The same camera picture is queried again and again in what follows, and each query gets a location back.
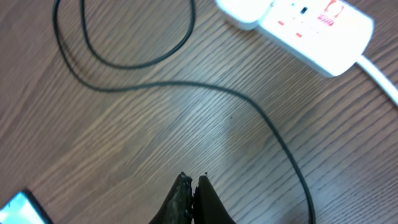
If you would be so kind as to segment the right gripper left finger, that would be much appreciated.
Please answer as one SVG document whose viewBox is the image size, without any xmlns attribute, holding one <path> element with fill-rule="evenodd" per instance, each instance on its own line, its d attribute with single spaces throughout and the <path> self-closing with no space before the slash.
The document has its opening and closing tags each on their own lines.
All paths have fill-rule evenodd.
<svg viewBox="0 0 398 224">
<path fill-rule="evenodd" d="M 192 178 L 181 172 L 150 224 L 191 224 L 193 210 Z"/>
</svg>

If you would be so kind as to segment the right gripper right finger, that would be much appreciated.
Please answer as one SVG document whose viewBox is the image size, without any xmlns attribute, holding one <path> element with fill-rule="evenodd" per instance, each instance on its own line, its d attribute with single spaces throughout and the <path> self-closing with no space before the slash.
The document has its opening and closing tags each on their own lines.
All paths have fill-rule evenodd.
<svg viewBox="0 0 398 224">
<path fill-rule="evenodd" d="M 199 177 L 194 193 L 194 224 L 235 224 L 206 175 Z"/>
</svg>

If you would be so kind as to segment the Samsung Galaxy smartphone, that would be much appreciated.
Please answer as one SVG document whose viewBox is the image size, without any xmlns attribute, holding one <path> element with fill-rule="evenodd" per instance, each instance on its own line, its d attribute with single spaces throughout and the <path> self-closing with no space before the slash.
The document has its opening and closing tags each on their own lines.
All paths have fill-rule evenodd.
<svg viewBox="0 0 398 224">
<path fill-rule="evenodd" d="M 53 224 L 53 221 L 32 192 L 23 189 L 1 208 L 1 224 Z"/>
</svg>

